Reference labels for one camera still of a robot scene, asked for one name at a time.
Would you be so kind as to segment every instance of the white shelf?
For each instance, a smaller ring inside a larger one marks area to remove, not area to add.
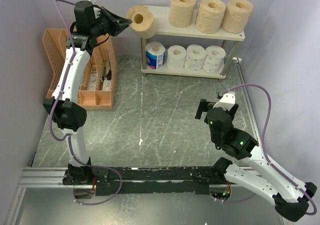
[[[153,69],[147,65],[146,70],[141,69],[141,72],[145,74],[162,74],[162,75],[187,76],[187,77],[197,77],[197,78],[225,79],[226,76],[220,75],[222,69],[223,67],[221,67],[221,69],[215,73],[206,72],[203,69],[201,69],[200,71],[188,71],[185,68],[174,71],[174,70],[170,70],[167,66],[167,63],[165,63],[162,67],[157,69]]]
[[[196,16],[198,10],[195,9],[193,12],[192,23],[183,28],[172,26],[169,23],[169,11],[170,7],[165,6],[148,6],[146,7],[152,12],[153,17],[155,19],[157,25],[156,34],[159,35],[171,35],[171,36],[182,36],[182,37],[193,37],[193,38],[206,38],[206,39],[220,39],[220,40],[231,40],[231,41],[243,41],[245,40],[245,33],[242,31],[240,33],[230,33],[223,28],[219,28],[219,30],[215,34],[206,34],[199,31],[196,28]]]

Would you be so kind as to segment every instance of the basket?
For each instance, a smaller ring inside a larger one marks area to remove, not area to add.
[[[97,42],[100,43],[108,35],[100,36]],[[66,43],[68,32],[66,29],[48,28],[42,38],[46,54],[53,70],[53,79],[46,95],[51,98],[55,91],[66,59]],[[112,73],[110,90],[102,90],[103,83],[99,79],[105,63],[110,64]],[[90,74],[96,70],[98,79],[95,90],[87,90]],[[77,104],[85,109],[112,109],[114,103],[115,86],[117,78],[117,61],[112,44],[112,38],[93,49],[90,61],[87,63],[82,77],[80,90],[78,92]]]

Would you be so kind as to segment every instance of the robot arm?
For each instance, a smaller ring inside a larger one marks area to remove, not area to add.
[[[52,97],[44,99],[43,106],[50,114],[56,99],[62,93],[54,109],[52,120],[57,123],[58,128],[64,135],[70,135],[77,159],[84,164],[91,165],[83,134],[87,112],[77,105],[78,90],[93,49],[99,45],[97,44],[97,38],[106,34],[115,37],[127,28],[132,21],[119,17],[104,7],[99,7],[95,0],[77,2],[74,5],[74,15],[75,22],[71,25],[70,32],[74,42],[75,56],[70,63],[74,52],[71,47],[71,38],[68,37],[60,80]],[[92,179],[92,169],[82,166],[74,160],[70,150],[68,171],[73,182],[85,183]]]
[[[251,135],[234,127],[232,122],[239,107],[235,101],[233,92],[224,94],[217,103],[202,99],[195,118],[200,119],[202,112],[207,112],[204,122],[209,125],[211,141],[215,144],[216,149],[222,149],[226,154],[250,166],[262,177],[244,171],[225,158],[220,158],[214,167],[219,168],[218,172],[227,181],[242,185],[260,195],[274,205],[280,215],[288,220],[297,221],[306,214],[309,207],[308,199],[270,166],[264,156],[262,146]],[[310,197],[314,196],[317,187],[312,182],[304,183],[292,176],[272,158],[270,160]]]

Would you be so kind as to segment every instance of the paper towel roll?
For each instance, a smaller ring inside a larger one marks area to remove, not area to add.
[[[224,18],[226,5],[220,0],[201,0],[195,27],[202,33],[215,34]]]
[[[196,0],[171,0],[169,23],[177,28],[188,27],[192,22]]]
[[[241,33],[247,25],[254,6],[248,0],[230,0],[221,27],[229,33]]]
[[[206,58],[202,68],[208,73],[216,73],[225,64],[226,51],[220,46],[208,46],[205,51]]]
[[[145,47],[146,63],[152,69],[161,68],[165,62],[165,47],[157,41],[148,43]]]
[[[187,51],[183,46],[174,45],[169,47],[166,64],[170,70],[180,70],[184,67]]]
[[[145,6],[131,7],[125,17],[132,20],[129,26],[139,37],[149,39],[155,35],[157,24],[151,11]]]
[[[190,72],[199,71],[206,58],[206,50],[196,44],[192,44],[186,49],[184,68]]]

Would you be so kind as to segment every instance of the gray floor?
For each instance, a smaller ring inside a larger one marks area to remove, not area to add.
[[[118,60],[113,110],[87,112],[86,148],[95,165],[121,167],[209,166],[228,157],[210,142],[208,125],[195,120],[200,99],[216,101],[217,92],[241,84],[232,65],[226,79],[151,75],[143,77],[141,59]],[[244,93],[236,92],[237,128],[254,135]],[[62,137],[59,129],[55,133]],[[55,141],[48,124],[33,167],[66,167],[65,142]]]
[[[73,202],[72,188],[28,188],[16,225],[283,225],[273,206],[259,196],[220,204],[193,193],[121,194],[97,206]],[[252,193],[234,186],[231,200]],[[105,197],[94,197],[88,203]]]

